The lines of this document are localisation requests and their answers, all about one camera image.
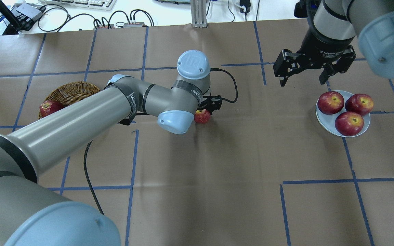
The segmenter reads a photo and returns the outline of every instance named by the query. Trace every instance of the apple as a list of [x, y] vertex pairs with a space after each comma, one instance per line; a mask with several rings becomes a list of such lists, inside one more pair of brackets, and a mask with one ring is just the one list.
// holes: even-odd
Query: apple
[[340, 112], [340, 110], [344, 107], [344, 98], [338, 92], [325, 92], [319, 97], [319, 101], [317, 102], [317, 107], [319, 110], [326, 114], [332, 115]]
[[355, 112], [344, 112], [335, 120], [335, 128], [344, 136], [353, 136], [358, 134], [364, 126], [363, 117]]
[[46, 100], [39, 107], [40, 115], [42, 117], [45, 117], [56, 111], [63, 109], [64, 107], [65, 106], [58, 101]]
[[194, 121], [205, 124], [211, 118], [211, 114], [207, 109], [197, 110], [194, 114]]
[[373, 109], [373, 99], [367, 94], [355, 94], [345, 103], [346, 111], [356, 112], [361, 116], [368, 114]]

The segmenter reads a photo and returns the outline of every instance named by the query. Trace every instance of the white keyboard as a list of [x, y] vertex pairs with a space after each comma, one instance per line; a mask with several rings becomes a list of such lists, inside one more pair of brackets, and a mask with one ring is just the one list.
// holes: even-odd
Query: white keyboard
[[111, 10], [117, 0], [45, 0], [46, 4], [71, 5], [82, 8]]

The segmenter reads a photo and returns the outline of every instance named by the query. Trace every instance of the plate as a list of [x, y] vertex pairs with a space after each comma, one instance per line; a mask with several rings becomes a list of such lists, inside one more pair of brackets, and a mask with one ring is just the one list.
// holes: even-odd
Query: plate
[[[335, 90], [335, 92], [340, 93], [343, 96], [345, 102], [353, 95], [352, 93], [345, 92], [345, 91], [337, 91], [337, 90]], [[370, 113], [368, 113], [368, 114], [363, 116], [364, 126], [363, 126], [363, 129], [361, 129], [361, 131], [357, 135], [344, 136], [341, 133], [339, 133], [337, 131], [337, 129], [335, 128], [335, 120], [341, 113], [346, 112], [346, 109], [343, 107], [343, 109], [340, 112], [338, 112], [337, 114], [326, 115], [326, 114], [322, 113], [319, 110], [319, 107], [317, 106], [317, 103], [316, 103], [316, 116], [317, 116], [317, 119], [319, 120], [320, 125], [322, 125], [323, 128], [325, 128], [328, 132], [330, 132], [330, 133], [332, 133], [332, 134], [334, 134], [336, 136], [340, 136], [340, 137], [356, 137], [356, 136], [359, 136], [359, 135], [363, 134], [367, 130], [367, 128], [369, 128], [369, 125], [370, 125]]]

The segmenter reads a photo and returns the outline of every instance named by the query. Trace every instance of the wicker basket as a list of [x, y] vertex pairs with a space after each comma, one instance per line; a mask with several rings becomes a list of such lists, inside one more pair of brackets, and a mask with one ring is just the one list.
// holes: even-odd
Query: wicker basket
[[98, 88], [96, 85], [83, 81], [77, 81], [58, 87], [53, 92], [51, 92], [44, 101], [58, 101], [67, 107], [98, 92], [100, 92], [100, 88]]

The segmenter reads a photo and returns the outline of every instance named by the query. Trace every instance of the metal bracket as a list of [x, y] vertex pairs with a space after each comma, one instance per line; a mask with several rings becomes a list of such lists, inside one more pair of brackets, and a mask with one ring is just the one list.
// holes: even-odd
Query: metal bracket
[[191, 15], [192, 15], [192, 27], [202, 28], [207, 27], [208, 22], [206, 21], [206, 0], [191, 0]]

